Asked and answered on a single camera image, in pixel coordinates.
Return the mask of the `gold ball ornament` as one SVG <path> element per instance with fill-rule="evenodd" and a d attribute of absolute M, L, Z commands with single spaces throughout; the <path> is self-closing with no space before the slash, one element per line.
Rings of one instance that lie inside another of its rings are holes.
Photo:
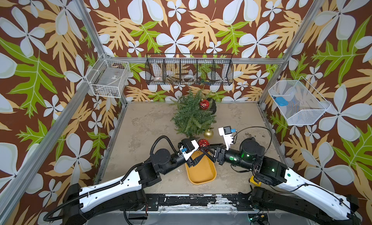
<path fill-rule="evenodd" d="M 204 136 L 206 139 L 211 139 L 211 138 L 213 138 L 213 136 L 214 136 L 214 132 L 213 132 L 213 130 L 212 130 L 211 128 L 206 129 L 206 130 L 204 131 L 204 133 L 203 133 L 203 136 Z"/>

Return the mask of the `red faceted ball ornament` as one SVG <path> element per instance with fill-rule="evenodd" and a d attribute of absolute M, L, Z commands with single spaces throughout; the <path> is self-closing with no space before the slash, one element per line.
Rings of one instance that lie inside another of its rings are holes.
<path fill-rule="evenodd" d="M 210 103 L 208 100 L 204 99 L 204 100 L 201 100 L 200 103 L 199 103 L 199 107 L 200 109 L 202 110 L 208 110 L 209 107 L 210 107 Z"/>

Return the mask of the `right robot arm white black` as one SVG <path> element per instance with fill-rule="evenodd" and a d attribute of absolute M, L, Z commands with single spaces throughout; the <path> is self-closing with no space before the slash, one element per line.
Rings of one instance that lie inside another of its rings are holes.
<path fill-rule="evenodd" d="M 230 126 L 219 129 L 223 144 L 209 144 L 199 140 L 199 149 L 212 162 L 242 168 L 251 172 L 253 179 L 273 188 L 272 191 L 255 187 L 249 197 L 250 204 L 260 210 L 282 210 L 302 216 L 319 225 L 360 225 L 356 212 L 357 198 L 338 195 L 298 175 L 286 164 L 267 157 L 266 148 L 255 138 L 244 139 L 238 149 L 238 132 Z"/>

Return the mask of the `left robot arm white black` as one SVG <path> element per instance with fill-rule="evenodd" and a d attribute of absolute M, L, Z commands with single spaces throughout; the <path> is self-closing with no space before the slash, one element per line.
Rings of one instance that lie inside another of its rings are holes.
<path fill-rule="evenodd" d="M 83 225 L 113 210 L 141 209 L 146 204 L 144 188 L 159 183 L 162 175 L 183 164 L 195 167 L 203 155 L 197 158 L 192 155 L 207 151 L 209 145 L 204 139 L 185 138 L 175 147 L 167 136 L 160 136 L 151 146 L 149 158 L 133 165 L 123 176 L 93 186 L 81 187 L 78 183 L 70 186 L 62 204 L 47 212 L 43 221 Z"/>

